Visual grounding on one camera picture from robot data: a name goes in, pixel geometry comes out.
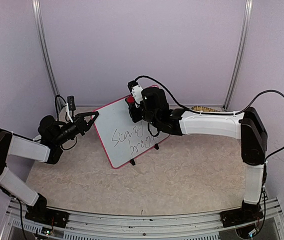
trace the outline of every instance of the beige floor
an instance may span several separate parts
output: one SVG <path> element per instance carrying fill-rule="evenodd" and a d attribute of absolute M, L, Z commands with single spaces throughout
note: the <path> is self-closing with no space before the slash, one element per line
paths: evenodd
<path fill-rule="evenodd" d="M 244 194 L 240 145 L 223 136 L 170 136 L 112 169 L 92 128 L 56 165 L 36 162 L 30 187 L 48 205 L 113 215 L 176 215 L 240 206 Z"/>

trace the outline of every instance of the black cable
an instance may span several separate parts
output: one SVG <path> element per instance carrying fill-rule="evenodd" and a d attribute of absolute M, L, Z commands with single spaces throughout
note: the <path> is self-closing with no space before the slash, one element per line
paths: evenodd
<path fill-rule="evenodd" d="M 23 232 L 23 236 L 25 238 L 25 240 L 27 240 L 25 231 L 24 231 L 24 226 L 23 226 L 23 216 L 22 216 L 22 203 L 21 200 L 16 198 L 16 200 L 18 201 L 18 203 L 20 204 L 20 220 L 21 220 L 21 228 L 22 228 L 22 232 Z"/>
<path fill-rule="evenodd" d="M 65 99 L 64 99 L 61 95 L 59 95 L 59 94 L 55 96 L 54 105 L 55 105 L 56 117 L 57 117 L 57 120 L 59 121 L 59 119 L 58 119 L 58 110 L 57 110 L 57 98 L 61 98 L 61 99 L 64 101 L 65 104 L 66 104 L 66 101 L 65 101 Z"/>
<path fill-rule="evenodd" d="M 156 82 L 157 84 L 159 84 L 161 87 L 163 87 L 163 89 L 165 89 L 165 90 L 167 91 L 167 93 L 171 96 L 171 98 L 173 99 L 173 101 L 174 101 L 179 107 L 185 109 L 186 111 L 189 111 L 189 112 L 192 112 L 192 113 L 196 113 L 196 114 L 202 114 L 202 115 L 222 115 L 222 116 L 232 116 L 232 115 L 233 115 L 233 113 L 199 112 L 199 111 L 191 110 L 191 109 L 189 109 L 188 107 L 186 107 L 186 106 L 180 104 L 180 103 L 174 98 L 174 96 L 172 95 L 172 93 L 171 93 L 162 83 L 160 83 L 159 81 L 153 79 L 152 77 L 146 76 L 146 75 L 141 75 L 141 76 L 138 76 L 134 81 L 137 82 L 137 81 L 138 81 L 139 79 L 141 79 L 141 78 L 150 79 L 150 80 Z M 270 89 L 270 90 L 262 91 L 262 92 L 260 92 L 259 94 L 257 94 L 257 95 L 253 98 L 253 100 L 247 105 L 247 107 L 245 107 L 245 108 L 244 108 L 243 110 L 241 110 L 241 111 L 235 112 L 235 115 L 239 115 L 239 114 L 244 113 L 244 112 L 255 102 L 255 100 L 256 100 L 259 96 L 261 96 L 261 95 L 263 95 L 263 94 L 266 94 L 266 93 L 276 93 L 276 94 L 281 95 L 281 96 L 284 98 L 284 94 L 281 93 L 280 91 L 277 91 L 277 90 Z M 270 156 L 272 156 L 272 155 L 274 155 L 274 154 L 277 154 L 278 152 L 280 152 L 280 151 L 282 151 L 282 150 L 284 150 L 284 146 L 283 146 L 282 148 L 280 148 L 280 149 L 278 149 L 278 150 L 272 152 L 271 154 L 269 154 L 269 155 L 266 157 L 265 160 L 267 160 Z"/>
<path fill-rule="evenodd" d="M 153 135 L 152 132 L 151 132 L 150 124 L 149 124 L 149 123 L 147 123 L 147 130 L 148 130 L 148 132 L 150 133 L 150 135 L 151 135 L 152 137 L 155 137 L 155 138 L 160 134 L 160 132 L 158 131 L 155 135 Z"/>
<path fill-rule="evenodd" d="M 75 143 L 73 146 L 69 147 L 69 148 L 63 148 L 63 146 L 61 146 L 61 149 L 64 150 L 64 151 L 68 151 L 68 150 L 71 150 L 73 147 L 75 147 L 75 145 L 77 144 L 77 136 L 75 136 L 76 140 L 75 140 Z"/>
<path fill-rule="evenodd" d="M 262 231 L 262 228 L 263 228 L 265 220 L 266 220 L 266 193 L 265 193 L 264 189 L 263 189 L 263 195 L 264 195 L 264 217 L 263 217 L 263 223 L 262 223 L 262 226 L 260 227 L 260 229 L 258 230 L 258 232 L 253 236 L 253 238 L 256 237 Z"/>

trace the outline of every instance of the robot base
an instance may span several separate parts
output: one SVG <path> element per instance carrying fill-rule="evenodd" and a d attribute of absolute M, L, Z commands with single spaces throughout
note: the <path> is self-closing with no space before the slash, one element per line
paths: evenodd
<path fill-rule="evenodd" d="M 241 225 L 262 219 L 264 214 L 261 206 L 242 203 L 242 207 L 238 209 L 221 212 L 221 219 L 224 228 Z"/>
<path fill-rule="evenodd" d="M 65 211 L 53 210 L 46 207 L 46 198 L 39 194 L 39 198 L 34 206 L 26 206 L 25 218 L 40 224 L 65 228 L 69 213 Z"/>

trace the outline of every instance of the lavender wall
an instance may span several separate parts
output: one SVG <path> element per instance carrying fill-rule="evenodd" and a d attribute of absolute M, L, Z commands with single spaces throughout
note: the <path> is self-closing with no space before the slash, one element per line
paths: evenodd
<path fill-rule="evenodd" d="M 284 1 L 254 1 L 247 46 L 231 109 L 243 108 L 258 92 L 284 93 Z M 268 153 L 284 145 L 284 100 L 274 93 L 260 97 L 254 107 L 269 133 Z M 278 197 L 284 212 L 284 151 L 268 164 L 267 189 Z"/>
<path fill-rule="evenodd" d="M 53 95 L 41 56 L 30 0 L 0 0 L 0 127 L 34 137 L 41 118 L 53 114 Z M 26 179 L 33 162 L 10 157 Z M 0 224 L 9 198 L 0 191 Z"/>
<path fill-rule="evenodd" d="M 101 105 L 127 95 L 138 75 L 150 75 L 183 104 L 222 105 L 245 2 L 41 1 L 59 90 L 76 95 L 78 105 Z"/>

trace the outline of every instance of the metal frame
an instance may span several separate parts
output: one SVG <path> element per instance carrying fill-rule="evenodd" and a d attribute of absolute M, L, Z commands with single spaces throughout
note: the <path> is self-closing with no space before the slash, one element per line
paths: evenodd
<path fill-rule="evenodd" d="M 241 33 L 241 39 L 239 48 L 236 55 L 236 61 L 235 66 L 232 74 L 232 79 L 230 86 L 228 88 L 228 92 L 226 95 L 226 99 L 223 105 L 223 108 L 227 111 L 232 100 L 232 96 L 234 94 L 236 82 L 238 80 L 238 74 L 241 68 L 241 63 L 244 55 L 245 50 L 245 44 L 246 44 L 246 38 L 248 34 L 248 29 L 251 21 L 251 13 L 252 13 L 252 7 L 253 7 L 253 0 L 246 0 L 246 6 L 245 6 L 245 14 L 244 14 L 244 20 L 243 20 L 243 26 L 242 26 L 242 33 Z"/>
<path fill-rule="evenodd" d="M 53 94 L 56 96 L 59 94 L 59 90 L 55 81 L 55 77 L 53 74 L 53 69 L 51 65 L 51 61 L 49 58 L 46 41 L 45 41 L 45 34 L 44 34 L 44 27 L 43 27 L 43 21 L 41 16 L 41 9 L 40 9 L 40 1 L 39 0 L 32 0 L 33 2 L 33 11 L 34 11 L 34 17 L 36 21 L 36 26 L 38 30 L 40 45 L 42 48 L 42 53 L 44 56 L 44 62 L 46 65 L 47 74 L 49 77 L 50 85 L 53 91 Z M 252 5 L 253 0 L 246 0 L 246 6 L 245 6 L 245 13 L 244 13 L 244 20 L 243 20 L 243 26 L 242 26 L 242 32 L 241 32 L 241 38 L 240 38 L 240 44 L 236 55 L 236 61 L 235 66 L 232 73 L 231 82 L 229 85 L 229 89 L 226 95 L 226 99 L 224 101 L 223 105 L 213 105 L 213 107 L 222 107 L 225 110 L 228 110 L 229 105 L 231 103 L 232 96 L 234 94 L 235 85 L 238 79 L 239 70 L 242 63 L 242 58 L 244 54 L 245 44 L 246 44 L 246 38 L 248 34 L 248 28 L 250 24 L 251 19 L 251 12 L 252 12 Z M 63 104 L 60 99 L 58 99 L 58 110 L 61 111 L 63 108 Z"/>
<path fill-rule="evenodd" d="M 32 0 L 32 3 L 33 3 L 33 12 L 34 12 L 35 23 L 36 23 L 36 27 L 37 27 L 38 38 L 39 38 L 40 46 L 41 46 L 41 49 L 42 49 L 42 54 L 43 54 L 43 59 L 44 59 L 47 74 L 48 74 L 48 79 L 49 79 L 49 82 L 50 82 L 50 85 L 51 85 L 52 92 L 53 92 L 54 96 L 56 96 L 56 95 L 59 94 L 59 90 L 58 90 L 58 87 L 57 87 L 57 84 L 56 84 L 56 81 L 55 81 L 51 61 L 50 61 L 47 46 L 46 46 L 40 2 L 39 2 L 39 0 Z M 58 111 L 61 111 L 62 108 L 63 108 L 63 104 L 61 102 L 61 99 L 57 100 L 57 108 L 58 108 Z"/>
<path fill-rule="evenodd" d="M 284 240 L 284 215 L 276 198 L 266 199 L 266 219 L 274 218 L 281 240 Z M 219 239 L 221 231 L 243 227 L 247 224 L 223 228 L 220 211 L 168 215 L 168 216 L 123 216 L 64 210 L 70 213 L 66 228 L 54 228 L 57 240 L 190 240 Z M 48 225 L 23 219 L 25 231 L 35 233 Z M 21 228 L 20 209 L 12 200 L 2 222 L 0 240 L 7 240 L 12 227 Z"/>

